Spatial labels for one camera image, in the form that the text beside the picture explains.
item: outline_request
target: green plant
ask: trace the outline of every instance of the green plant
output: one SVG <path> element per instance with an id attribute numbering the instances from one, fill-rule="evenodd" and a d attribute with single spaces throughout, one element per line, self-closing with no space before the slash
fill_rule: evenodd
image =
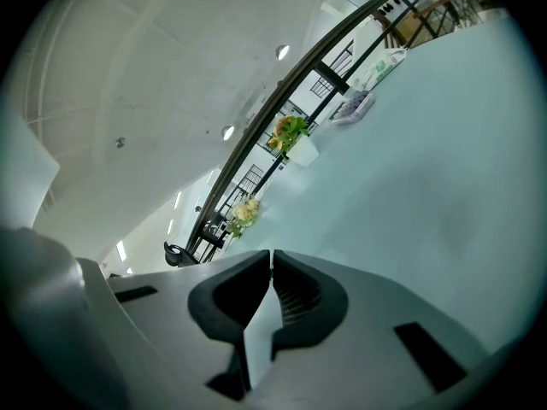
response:
<path id="1" fill-rule="evenodd" d="M 271 149 L 279 149 L 284 154 L 291 150 L 302 133 L 308 135 L 308 123 L 302 117 L 287 115 L 279 119 L 273 129 L 273 137 L 268 141 Z"/>

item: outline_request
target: table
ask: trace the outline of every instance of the table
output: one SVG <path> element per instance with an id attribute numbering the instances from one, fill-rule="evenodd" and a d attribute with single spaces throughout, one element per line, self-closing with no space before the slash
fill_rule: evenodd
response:
<path id="1" fill-rule="evenodd" d="M 226 256 L 285 249 L 374 272 L 493 352 L 542 294 L 544 87 L 508 20 L 410 50 L 353 126 L 324 123 Z"/>

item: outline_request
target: package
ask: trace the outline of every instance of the package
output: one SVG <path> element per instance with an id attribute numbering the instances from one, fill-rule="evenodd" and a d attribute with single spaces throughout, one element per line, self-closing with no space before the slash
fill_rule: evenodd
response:
<path id="1" fill-rule="evenodd" d="M 351 86 L 358 91 L 372 90 L 406 57 L 406 49 L 385 49 L 361 77 L 353 79 Z"/>

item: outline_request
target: black chair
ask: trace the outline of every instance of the black chair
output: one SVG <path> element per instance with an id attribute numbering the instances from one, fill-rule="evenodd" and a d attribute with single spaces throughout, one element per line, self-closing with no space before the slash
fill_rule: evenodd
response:
<path id="1" fill-rule="evenodd" d="M 176 244 L 168 244 L 168 242 L 164 242 L 163 248 L 165 249 L 165 261 L 170 266 L 188 267 L 199 264 L 199 261 L 189 254 L 186 249 L 183 249 Z"/>

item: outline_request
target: white wall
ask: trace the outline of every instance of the white wall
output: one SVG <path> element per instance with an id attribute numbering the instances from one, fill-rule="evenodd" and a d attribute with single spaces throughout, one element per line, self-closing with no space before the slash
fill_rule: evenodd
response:
<path id="1" fill-rule="evenodd" d="M 181 220 L 188 202 L 188 190 L 182 190 L 177 208 L 176 195 L 149 214 L 135 229 L 119 240 L 123 241 L 127 258 L 122 262 L 114 247 L 100 263 L 105 276 L 111 273 L 126 274 L 131 268 L 134 274 L 171 270 L 164 259 L 163 242 L 172 243 L 181 228 Z M 168 234 L 169 221 L 173 220 Z"/>
<path id="2" fill-rule="evenodd" d="M 21 117 L 0 102 L 0 224 L 32 227 L 58 170 Z"/>

